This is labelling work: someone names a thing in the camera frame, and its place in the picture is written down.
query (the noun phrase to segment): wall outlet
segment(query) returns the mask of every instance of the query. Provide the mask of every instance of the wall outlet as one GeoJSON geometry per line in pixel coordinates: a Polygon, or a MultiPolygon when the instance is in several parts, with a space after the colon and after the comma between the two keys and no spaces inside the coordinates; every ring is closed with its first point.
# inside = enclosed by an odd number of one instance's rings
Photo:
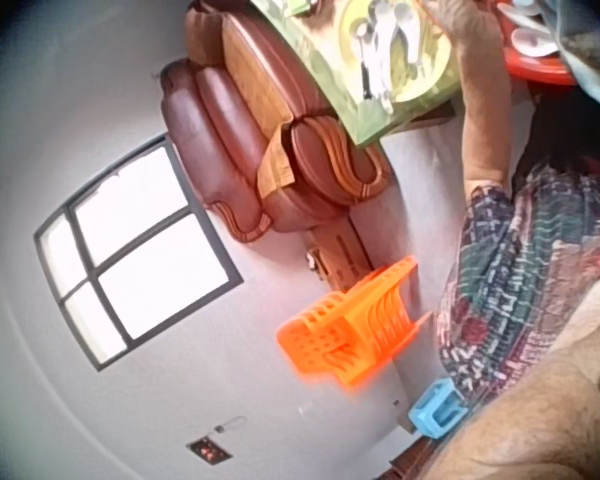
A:
{"type": "Polygon", "coordinates": [[[209,437],[202,437],[200,440],[191,442],[187,445],[187,448],[209,465],[217,465],[233,457],[233,455],[220,448],[220,446],[209,437]]]}

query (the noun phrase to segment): plaid shirt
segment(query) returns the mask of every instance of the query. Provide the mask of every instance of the plaid shirt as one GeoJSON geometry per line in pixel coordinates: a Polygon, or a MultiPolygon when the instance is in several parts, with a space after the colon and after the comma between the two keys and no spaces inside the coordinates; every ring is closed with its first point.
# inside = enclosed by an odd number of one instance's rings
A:
{"type": "Polygon", "coordinates": [[[538,167],[513,201],[477,188],[436,316],[443,365],[469,404],[535,365],[599,277],[599,175],[538,167]]]}

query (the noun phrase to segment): red bowl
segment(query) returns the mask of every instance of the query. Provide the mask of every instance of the red bowl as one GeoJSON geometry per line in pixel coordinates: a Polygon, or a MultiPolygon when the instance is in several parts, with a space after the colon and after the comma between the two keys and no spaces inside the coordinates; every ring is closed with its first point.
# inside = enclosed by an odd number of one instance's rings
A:
{"type": "Polygon", "coordinates": [[[504,35],[504,56],[507,70],[511,75],[534,82],[552,83],[554,85],[576,85],[573,75],[567,70],[559,57],[531,58],[522,55],[511,45],[511,32],[516,25],[496,8],[498,3],[511,3],[511,0],[489,0],[489,10],[500,22],[504,35]]]}

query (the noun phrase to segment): yellow plate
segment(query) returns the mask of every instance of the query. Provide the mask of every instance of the yellow plate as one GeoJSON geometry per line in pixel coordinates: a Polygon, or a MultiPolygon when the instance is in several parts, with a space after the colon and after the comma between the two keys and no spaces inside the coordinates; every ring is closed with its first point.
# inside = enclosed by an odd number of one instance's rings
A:
{"type": "MultiPolygon", "coordinates": [[[[390,3],[404,2],[415,5],[422,22],[424,38],[422,39],[422,71],[417,77],[412,77],[412,69],[405,61],[405,48],[402,34],[398,31],[391,44],[391,83],[393,84],[392,100],[406,102],[413,100],[433,87],[444,73],[451,58],[451,43],[442,31],[427,18],[420,4],[413,0],[389,0],[390,3]]],[[[352,70],[360,70],[360,60],[352,45],[356,43],[351,38],[352,25],[360,24],[369,18],[368,10],[371,0],[351,0],[342,12],[338,27],[340,53],[347,66],[352,70]]]]}

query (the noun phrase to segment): blue plastic stool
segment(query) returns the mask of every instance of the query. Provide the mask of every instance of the blue plastic stool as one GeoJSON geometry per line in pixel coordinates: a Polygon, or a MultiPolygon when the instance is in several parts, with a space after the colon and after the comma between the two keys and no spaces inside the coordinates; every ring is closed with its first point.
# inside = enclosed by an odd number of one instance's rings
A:
{"type": "Polygon", "coordinates": [[[409,410],[409,420],[423,435],[437,439],[455,427],[468,410],[453,380],[441,378],[433,382],[409,410]]]}

